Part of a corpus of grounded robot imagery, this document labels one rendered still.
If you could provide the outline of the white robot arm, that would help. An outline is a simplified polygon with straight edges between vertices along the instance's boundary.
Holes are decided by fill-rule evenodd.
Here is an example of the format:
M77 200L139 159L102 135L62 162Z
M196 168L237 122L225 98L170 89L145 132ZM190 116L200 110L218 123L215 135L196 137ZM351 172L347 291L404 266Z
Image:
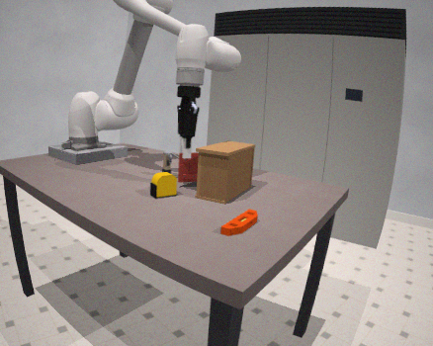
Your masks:
M173 7L172 0L114 2L133 13L134 19L114 89L108 92L104 101L93 91L77 93L73 97L68 116L69 140L61 143L61 148L63 145L63 148L81 151L106 147L105 143L99 142L98 131L120 130L136 122L138 106L132 88L153 25L179 36L176 84L180 86L199 87L204 84L205 68L229 72L241 62L240 52L216 37L209 38L205 26L185 25L168 16Z

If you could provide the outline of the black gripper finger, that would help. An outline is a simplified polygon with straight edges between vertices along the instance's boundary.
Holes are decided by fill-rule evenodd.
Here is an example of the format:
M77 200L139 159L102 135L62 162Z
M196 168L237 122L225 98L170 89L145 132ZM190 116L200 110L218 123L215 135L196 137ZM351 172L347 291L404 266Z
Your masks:
M180 145L179 145L179 153L183 153L183 138L184 136L183 131L185 130L185 117L183 114L183 104L181 103L180 106L177 107L178 109L178 134L180 134Z
M187 115L187 104L183 104L184 117L185 117L185 130L183 139L183 159L191 158L192 154L192 137L195 136L198 113L200 108L196 107L194 102L192 102L192 107L190 109L190 114ZM188 127L187 127L188 126Z

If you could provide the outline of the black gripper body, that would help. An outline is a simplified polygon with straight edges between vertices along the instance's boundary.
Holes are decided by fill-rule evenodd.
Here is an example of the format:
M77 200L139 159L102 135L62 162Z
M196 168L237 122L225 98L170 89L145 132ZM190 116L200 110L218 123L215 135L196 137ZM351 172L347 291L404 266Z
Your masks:
M187 104L187 114L190 114L192 102L196 105L196 98L201 97L201 87L178 86L177 97L182 97L181 103Z

